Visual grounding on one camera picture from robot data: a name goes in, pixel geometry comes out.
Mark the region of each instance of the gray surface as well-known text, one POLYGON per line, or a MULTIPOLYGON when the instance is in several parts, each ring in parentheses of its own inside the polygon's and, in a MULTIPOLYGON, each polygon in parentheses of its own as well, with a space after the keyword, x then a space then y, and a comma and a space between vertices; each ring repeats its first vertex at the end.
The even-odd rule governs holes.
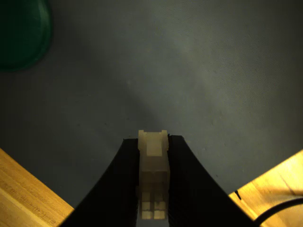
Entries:
POLYGON ((302 6, 281 2, 50 0, 47 55, 0 74, 0 147, 75 207, 123 138, 166 129, 234 191, 303 148, 302 6))

